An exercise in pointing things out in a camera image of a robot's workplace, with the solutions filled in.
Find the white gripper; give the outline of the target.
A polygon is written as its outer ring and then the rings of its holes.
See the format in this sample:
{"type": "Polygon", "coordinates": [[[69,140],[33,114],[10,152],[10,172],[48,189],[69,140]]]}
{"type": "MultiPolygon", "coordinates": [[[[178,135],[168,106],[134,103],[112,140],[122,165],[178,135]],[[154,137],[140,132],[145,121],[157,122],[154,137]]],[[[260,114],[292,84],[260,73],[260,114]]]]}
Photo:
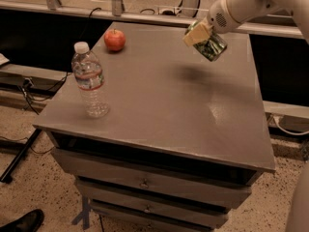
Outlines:
{"type": "Polygon", "coordinates": [[[225,34],[240,26],[240,23],[231,16],[227,0],[217,0],[211,5],[207,21],[209,24],[199,22],[184,35],[183,41],[187,46],[207,41],[211,37],[212,30],[217,34],[225,34]]]}

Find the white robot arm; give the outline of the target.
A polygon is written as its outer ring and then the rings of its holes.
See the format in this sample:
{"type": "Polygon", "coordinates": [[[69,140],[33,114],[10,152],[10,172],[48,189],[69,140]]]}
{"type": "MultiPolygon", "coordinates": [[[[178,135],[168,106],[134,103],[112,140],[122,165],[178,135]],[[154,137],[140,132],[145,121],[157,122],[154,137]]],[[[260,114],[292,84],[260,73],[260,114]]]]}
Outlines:
{"type": "Polygon", "coordinates": [[[204,19],[190,24],[183,41],[214,61],[220,56],[215,48],[221,44],[222,34],[279,9],[292,17],[302,37],[309,43],[309,0],[216,0],[204,19]]]}

